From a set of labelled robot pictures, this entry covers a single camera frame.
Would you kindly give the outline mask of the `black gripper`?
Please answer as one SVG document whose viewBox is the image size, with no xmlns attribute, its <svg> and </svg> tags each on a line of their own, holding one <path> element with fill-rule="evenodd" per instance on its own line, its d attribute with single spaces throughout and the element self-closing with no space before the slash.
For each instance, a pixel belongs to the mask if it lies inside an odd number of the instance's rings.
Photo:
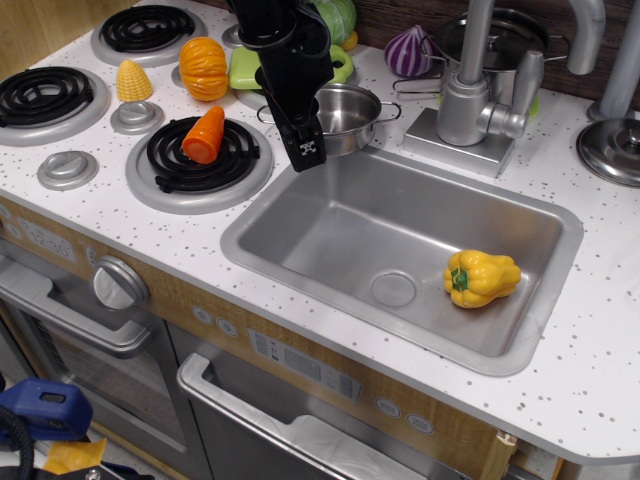
<svg viewBox="0 0 640 480">
<path fill-rule="evenodd" d="M 307 1 L 240 1 L 239 36 L 258 54 L 258 83 L 289 118 L 311 110 L 321 86 L 333 78 L 331 36 L 315 5 Z M 322 126 L 317 116 L 301 128 L 276 123 L 295 172 L 326 162 Z"/>
</svg>

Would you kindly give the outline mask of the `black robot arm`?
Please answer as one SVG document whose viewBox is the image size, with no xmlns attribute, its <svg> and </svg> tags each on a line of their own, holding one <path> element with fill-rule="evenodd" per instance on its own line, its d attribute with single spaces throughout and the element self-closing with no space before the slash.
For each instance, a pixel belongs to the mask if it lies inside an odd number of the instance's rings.
<svg viewBox="0 0 640 480">
<path fill-rule="evenodd" d="M 231 1 L 243 46 L 257 54 L 264 92 L 289 161 L 297 172 L 327 153 L 317 117 L 317 92 L 334 77 L 329 29 L 305 1 Z"/>
</svg>

